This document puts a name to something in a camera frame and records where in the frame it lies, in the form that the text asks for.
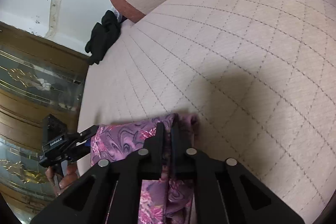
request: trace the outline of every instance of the human hand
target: human hand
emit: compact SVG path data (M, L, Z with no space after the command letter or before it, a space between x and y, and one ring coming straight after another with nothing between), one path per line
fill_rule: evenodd
M55 187L55 182L54 182L54 171L51 167L49 167L45 175L47 176L48 180L50 181L51 185L53 186L54 193L56 196L59 196L62 194L65 189L67 189L74 181L78 179L78 175L76 173L77 171L77 163L72 163L67 166L67 173L64 176L64 178L60 181L59 183L59 190L57 187Z

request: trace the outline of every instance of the purple floral fabric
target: purple floral fabric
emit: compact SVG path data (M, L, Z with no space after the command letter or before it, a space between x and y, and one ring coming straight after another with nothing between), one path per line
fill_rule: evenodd
M138 224L188 223L192 205L193 185L170 177L170 130L173 121L179 123L180 133L191 140L197 130L196 115L169 114L154 119L117 126L99 126L91 138L91 166L100 159L117 161L143 147L144 140L156 133L156 124L163 122L167 134L160 180L142 182Z

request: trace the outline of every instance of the glass panel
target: glass panel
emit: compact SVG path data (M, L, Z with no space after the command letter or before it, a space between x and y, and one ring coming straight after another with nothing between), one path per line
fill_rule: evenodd
M53 200L54 192L38 163L36 152L23 149L0 138L0 182L20 193Z
M27 60L0 46L0 88L63 112L79 111L84 79Z

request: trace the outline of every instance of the wooden cabinet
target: wooden cabinet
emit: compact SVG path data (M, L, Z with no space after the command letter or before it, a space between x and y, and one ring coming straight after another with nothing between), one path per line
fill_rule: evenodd
M0 30L0 137L38 152L49 113L77 130L87 57L4 23Z
M0 192L22 223L54 198L38 165L42 120L51 113L77 131L86 60L0 22Z

